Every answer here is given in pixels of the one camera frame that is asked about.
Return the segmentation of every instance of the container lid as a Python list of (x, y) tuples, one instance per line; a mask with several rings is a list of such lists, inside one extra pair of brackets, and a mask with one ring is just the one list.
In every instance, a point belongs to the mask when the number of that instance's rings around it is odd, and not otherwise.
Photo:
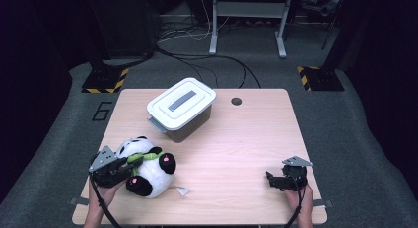
[(178, 130), (208, 108), (216, 92), (194, 78), (185, 78), (152, 100), (148, 113), (167, 130)]

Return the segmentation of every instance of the container handle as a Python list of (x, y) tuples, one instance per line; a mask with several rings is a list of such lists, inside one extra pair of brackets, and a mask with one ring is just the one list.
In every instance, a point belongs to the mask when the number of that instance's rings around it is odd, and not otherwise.
[(148, 121), (153, 124), (159, 131), (161, 131), (162, 133), (166, 133), (167, 129), (165, 127), (163, 127), (156, 119), (154, 119), (153, 117), (148, 118)]
[(173, 102), (171, 105), (169, 105), (169, 110), (172, 112), (175, 111), (177, 108), (179, 108), (183, 103), (187, 102), (187, 100), (192, 98), (194, 95), (196, 95), (196, 93), (193, 91), (190, 91), (184, 94), (183, 96), (178, 98), (175, 102)]

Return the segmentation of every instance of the human hand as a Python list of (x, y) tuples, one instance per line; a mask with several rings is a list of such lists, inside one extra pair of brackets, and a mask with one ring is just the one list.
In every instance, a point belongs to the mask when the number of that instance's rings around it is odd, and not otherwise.
[[(312, 211), (314, 207), (314, 191), (310, 185), (306, 185), (300, 189), (301, 196), (303, 197), (301, 204), (301, 211), (298, 215), (298, 227), (299, 228), (312, 228)], [(286, 197), (289, 201), (290, 207), (295, 210), (299, 205), (299, 195), (297, 191), (284, 190)]]
[[(99, 195), (104, 200), (106, 206), (110, 206), (113, 201), (116, 192), (119, 188), (124, 185), (126, 182), (122, 181), (119, 184), (115, 185), (112, 188), (103, 188), (97, 187)], [(99, 199), (96, 196), (95, 190), (91, 183), (89, 183), (89, 211), (87, 213), (86, 222), (84, 224), (85, 228), (97, 228), (100, 227), (102, 218), (104, 216), (104, 211), (99, 205)]]

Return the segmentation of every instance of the gray carpet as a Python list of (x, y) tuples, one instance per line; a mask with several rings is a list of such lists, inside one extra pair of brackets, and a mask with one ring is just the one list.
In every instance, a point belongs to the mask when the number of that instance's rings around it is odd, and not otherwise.
[[(327, 49), (321, 50), (326, 35), (323, 27), (295, 25), (285, 42), (288, 57), (280, 59), (275, 30), (258, 27), (220, 34), (218, 54), (246, 64), (262, 88), (289, 92), (322, 197), (334, 203), (327, 209), (327, 222), (318, 227), (418, 227), (418, 203), (368, 130), (362, 104), (345, 73), (337, 70), (344, 92), (306, 92), (302, 86), (297, 66), (320, 66), (336, 32)], [(207, 54), (209, 42), (209, 37), (174, 38), (160, 42), (159, 47), (170, 52)], [(190, 76), (214, 88), (237, 88), (244, 78), (244, 70), (228, 59), (189, 62), (213, 72), (196, 67), (200, 78), (186, 64), (156, 53), (130, 68), (122, 89), (168, 88)], [(101, 102), (108, 102), (103, 108), (111, 112), (118, 98), (117, 93), (81, 93), (89, 72), (88, 64), (71, 70), (73, 87), (67, 102), (2, 202), (0, 227), (76, 227), (71, 221), (75, 206), (68, 201), (80, 194), (89, 159), (98, 151), (109, 119), (92, 118)], [(257, 88), (249, 73), (243, 88)]]

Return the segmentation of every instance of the panda plush toy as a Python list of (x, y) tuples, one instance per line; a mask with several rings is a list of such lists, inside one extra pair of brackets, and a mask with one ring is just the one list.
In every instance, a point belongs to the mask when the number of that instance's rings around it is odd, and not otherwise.
[(140, 196), (154, 198), (163, 193), (172, 183), (175, 158), (161, 147), (155, 146), (145, 136), (124, 141), (116, 151), (116, 157), (129, 161), (143, 157), (143, 163), (134, 168), (133, 175), (126, 181), (126, 188)]

